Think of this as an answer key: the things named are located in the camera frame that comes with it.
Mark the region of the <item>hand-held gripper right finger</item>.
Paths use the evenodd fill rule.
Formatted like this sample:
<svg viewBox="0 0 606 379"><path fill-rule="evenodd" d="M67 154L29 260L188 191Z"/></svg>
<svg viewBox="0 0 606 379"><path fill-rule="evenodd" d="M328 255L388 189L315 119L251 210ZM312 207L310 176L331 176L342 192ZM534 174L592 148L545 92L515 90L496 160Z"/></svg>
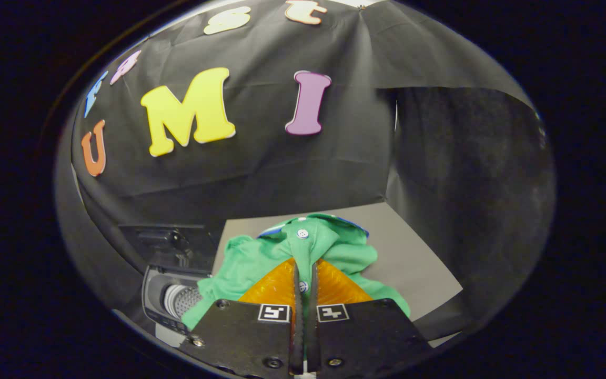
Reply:
<svg viewBox="0 0 606 379"><path fill-rule="evenodd" d="M401 307L322 259L312 268L306 357L318 376L391 376L433 356Z"/></svg>

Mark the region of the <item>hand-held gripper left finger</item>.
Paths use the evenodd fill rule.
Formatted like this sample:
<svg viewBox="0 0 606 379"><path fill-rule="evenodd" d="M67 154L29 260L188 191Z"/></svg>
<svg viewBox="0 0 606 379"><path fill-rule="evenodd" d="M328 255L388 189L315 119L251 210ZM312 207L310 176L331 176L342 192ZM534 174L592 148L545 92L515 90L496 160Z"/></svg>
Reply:
<svg viewBox="0 0 606 379"><path fill-rule="evenodd" d="M225 377L293 377L303 372L298 267L293 258L239 300L218 299L179 351Z"/></svg>

